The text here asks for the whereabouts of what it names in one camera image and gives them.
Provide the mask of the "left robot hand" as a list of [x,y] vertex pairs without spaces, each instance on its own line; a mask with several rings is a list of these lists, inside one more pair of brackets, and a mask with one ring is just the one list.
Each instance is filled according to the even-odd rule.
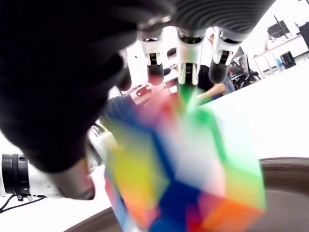
[[165,88],[166,84],[155,86],[144,83],[128,90],[125,94],[109,99],[100,115],[100,121],[109,130],[112,127],[120,127],[132,112],[145,107],[156,93]]

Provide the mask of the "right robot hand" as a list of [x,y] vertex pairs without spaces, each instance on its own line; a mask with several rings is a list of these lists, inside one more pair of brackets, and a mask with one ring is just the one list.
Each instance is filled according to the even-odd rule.
[[0,129],[63,197],[91,200],[87,130],[124,77],[119,52],[177,27],[187,42],[217,27],[210,79],[271,0],[3,0],[0,3]]

